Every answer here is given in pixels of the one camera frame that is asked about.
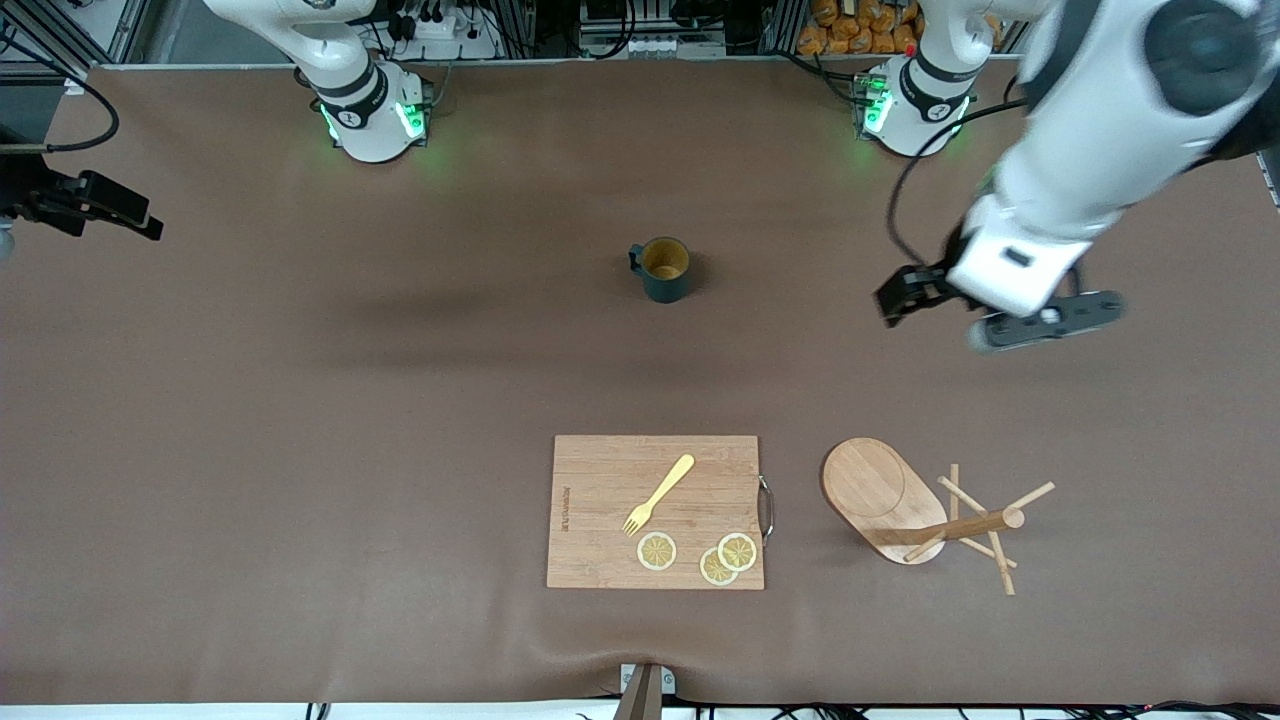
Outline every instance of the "wooden stand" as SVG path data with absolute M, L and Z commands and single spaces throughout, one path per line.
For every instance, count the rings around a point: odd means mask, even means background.
M 960 489 L 960 466 L 951 465 L 950 478 L 938 483 L 951 493 L 950 514 L 924 480 L 890 446 L 870 438 L 854 438 L 836 446 L 822 470 L 827 502 L 872 543 L 877 552 L 902 565 L 927 562 L 954 539 L 996 560 L 1005 594 L 1014 594 L 1010 569 L 1018 564 L 1005 556 L 1000 530 L 1023 527 L 1023 509 L 1053 489 L 1044 483 L 1007 507 L 988 511 Z M 977 516 L 960 518 L 960 503 Z M 991 547 L 972 539 L 986 534 Z

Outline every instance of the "wooden peg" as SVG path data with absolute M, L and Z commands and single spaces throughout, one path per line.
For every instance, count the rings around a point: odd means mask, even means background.
M 951 464 L 951 484 L 960 487 L 960 465 L 955 462 Z M 960 519 L 960 498 L 955 495 L 951 496 L 951 520 Z
M 995 559 L 996 559 L 996 552 L 995 552 L 993 550 L 991 550 L 989 547 L 987 547 L 987 546 L 982 544 L 980 542 L 978 542 L 978 541 L 975 541 L 975 539 L 972 539 L 972 538 L 956 538 L 956 541 L 957 541 L 957 542 L 959 542 L 960 544 L 965 546 L 965 547 L 972 547 L 973 550 L 977 550 L 978 552 L 980 552 L 980 553 L 986 555 L 987 557 L 989 557 L 989 559 L 992 559 L 992 560 L 995 560 Z M 1010 569 L 1016 569 L 1016 568 L 1018 568 L 1018 564 L 1016 564 L 1016 562 L 1014 562 L 1014 561 L 1012 561 L 1011 559 L 1009 559 L 1009 557 L 1005 557 L 1005 562 L 1007 562 L 1007 564 L 1009 564 L 1009 568 L 1010 568 Z
M 915 560 L 919 556 L 922 556 L 925 552 L 933 550 L 933 546 L 938 544 L 940 542 L 945 541 L 946 538 L 947 538 L 947 534 L 943 533 L 943 532 L 940 532 L 936 536 L 931 537 L 929 539 L 924 541 L 920 544 L 920 547 L 913 550 L 911 552 L 908 552 L 906 557 L 904 557 L 902 560 L 906 560 L 908 562 L 915 562 Z
M 1000 568 L 1000 580 L 1005 583 L 1005 594 L 1014 594 L 1014 578 L 1009 574 L 1009 559 L 1005 557 L 1005 548 L 1000 546 L 1000 536 L 996 530 L 987 533 L 991 541 L 991 550 L 996 553 L 996 566 Z
M 1048 491 L 1053 489 L 1053 487 L 1055 487 L 1053 483 L 1044 483 L 1041 487 L 1033 489 L 1032 492 L 1029 492 L 1029 493 L 1019 497 L 1018 500 L 1010 502 L 1009 506 L 1010 507 L 1016 507 L 1016 509 L 1021 510 L 1023 507 L 1027 507 L 1028 505 L 1030 505 L 1032 501 L 1039 500 L 1041 497 L 1044 497 L 1046 495 L 1048 495 Z
M 932 538 L 936 533 L 943 533 L 942 539 L 960 539 L 973 536 L 980 536 L 991 530 L 1009 530 L 1014 528 L 1021 528 L 1023 523 L 1027 521 L 1027 516 L 1023 515 L 1021 510 L 1012 507 L 1005 507 L 998 512 L 988 512 L 986 515 L 979 515 L 977 518 L 965 518 L 963 520 L 950 520 L 938 525 L 929 525 L 928 528 L 920 528 L 916 530 L 918 537 Z
M 938 478 L 938 482 L 942 483 L 942 487 L 947 488 L 947 492 L 950 492 L 951 495 L 959 497 L 960 501 L 964 502 L 965 505 L 968 505 L 969 509 L 973 510 L 974 512 L 978 512 L 979 515 L 986 515 L 987 514 L 987 509 L 986 507 L 983 507 L 982 505 L 978 505 L 977 500 L 969 497 L 969 493 L 966 493 L 965 491 L 960 489 L 951 480 L 948 480 L 946 478 Z

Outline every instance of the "brown table cover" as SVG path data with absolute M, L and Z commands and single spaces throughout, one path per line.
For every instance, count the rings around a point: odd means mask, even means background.
M 168 228 L 20 224 L 0 274 L 5 702 L 596 696 L 636 660 L 717 702 L 1280 701 L 1252 158 L 1088 255 L 1119 325 L 984 357 L 959 305 L 883 329 L 902 160 L 785 63 L 458 69 L 430 147 L 378 167 L 288 72 L 92 79 L 120 135 L 54 167 Z M 102 123 L 69 99 L 52 138 Z M 927 255 L 1020 123 L 920 165 Z M 626 266 L 659 234 L 701 269 L 672 306 Z M 758 434 L 768 589 L 547 589 L 557 433 Z M 827 507 L 858 436 L 991 505 L 1057 483 L 1005 538 L 1018 597 L 959 546 L 887 562 Z

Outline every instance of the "lemon slice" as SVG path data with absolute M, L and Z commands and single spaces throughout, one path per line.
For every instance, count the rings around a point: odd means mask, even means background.
M 714 547 L 703 553 L 698 566 L 703 570 L 703 579 L 716 587 L 722 588 L 737 579 L 737 573 L 721 564 Z
M 755 541 L 742 533 L 730 533 L 716 546 L 721 565 L 735 573 L 746 573 L 755 565 Z
M 640 538 L 636 557 L 650 570 L 666 570 L 676 561 L 676 541 L 667 533 L 649 533 Z

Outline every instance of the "metal handle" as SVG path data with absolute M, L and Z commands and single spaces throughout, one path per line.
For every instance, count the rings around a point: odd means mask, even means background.
M 764 495 L 764 512 L 768 516 L 768 524 L 762 523 L 762 525 L 764 525 L 764 532 L 760 533 L 760 546 L 768 547 L 769 536 L 773 534 L 773 491 L 769 489 L 769 483 L 764 482 L 764 475 L 760 475 L 759 478 L 760 478 L 760 493 Z

